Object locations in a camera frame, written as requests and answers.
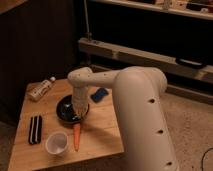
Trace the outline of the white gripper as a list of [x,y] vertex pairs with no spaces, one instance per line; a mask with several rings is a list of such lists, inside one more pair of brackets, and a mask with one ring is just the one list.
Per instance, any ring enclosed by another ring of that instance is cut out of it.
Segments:
[[73,88],[72,105],[76,113],[77,119],[82,120],[83,115],[85,115],[88,110],[88,88],[87,87]]

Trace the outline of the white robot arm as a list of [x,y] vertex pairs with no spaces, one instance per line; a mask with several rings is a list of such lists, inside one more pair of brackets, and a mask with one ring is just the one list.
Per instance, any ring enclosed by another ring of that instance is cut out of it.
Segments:
[[164,73],[153,67],[93,72],[84,67],[68,74],[72,105],[82,117],[90,86],[110,88],[126,157],[126,171],[179,171],[160,95],[167,88]]

